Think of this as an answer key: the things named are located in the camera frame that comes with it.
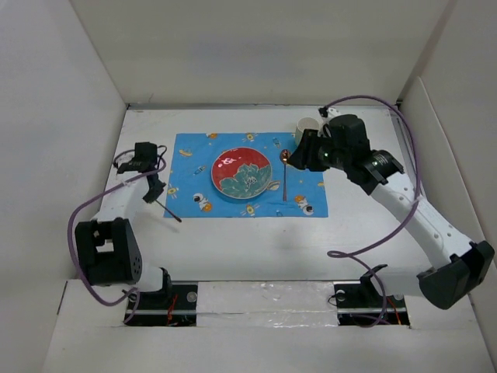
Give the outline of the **copper spoon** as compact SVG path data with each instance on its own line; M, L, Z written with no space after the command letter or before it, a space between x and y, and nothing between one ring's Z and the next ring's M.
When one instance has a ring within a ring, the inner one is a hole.
M287 201L287 161L290 155L288 149L284 149L280 153L280 161L283 163L283 202Z

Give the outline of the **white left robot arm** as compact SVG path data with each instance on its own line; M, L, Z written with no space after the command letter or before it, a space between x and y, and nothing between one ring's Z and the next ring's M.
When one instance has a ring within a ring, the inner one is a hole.
M76 208L68 222L68 246L73 263L90 294L103 305L95 287L128 285L126 297L156 308L173 299L172 282L163 267L146 264L132 221L145 204L153 204L165 191L159 179L165 168L163 145L138 142L113 160L118 184Z

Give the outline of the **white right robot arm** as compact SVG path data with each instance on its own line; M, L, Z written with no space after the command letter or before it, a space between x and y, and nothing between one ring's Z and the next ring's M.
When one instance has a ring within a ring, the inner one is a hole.
M366 305L378 305L387 295L411 295L447 310L485 279L495 256L492 246L459 232L418 193L391 153L373 150L359 117L341 115L321 130L305 129L288 163L312 172L342 170L389 210L428 258L429 268L420 272L381 264L363 275L359 296Z

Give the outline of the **copper fork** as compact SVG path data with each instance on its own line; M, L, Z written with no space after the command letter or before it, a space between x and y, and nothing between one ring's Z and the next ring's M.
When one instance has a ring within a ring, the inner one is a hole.
M162 204L159 200L154 201L158 206L160 206L167 214L169 214L172 218L174 218L177 222L181 223L182 219L174 214L170 209L168 209L164 204Z

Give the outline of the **red and teal plate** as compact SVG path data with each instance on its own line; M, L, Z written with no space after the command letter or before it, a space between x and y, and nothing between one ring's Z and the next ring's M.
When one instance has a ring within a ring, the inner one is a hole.
M214 160L210 178L223 196L249 200L266 191L273 179L273 167L260 151L237 147L222 152Z

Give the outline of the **blue space-print cloth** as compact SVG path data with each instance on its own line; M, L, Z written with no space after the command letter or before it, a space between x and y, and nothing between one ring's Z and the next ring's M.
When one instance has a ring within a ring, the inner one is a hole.
M290 132L177 134L165 206L181 218L326 218L324 176L286 166Z

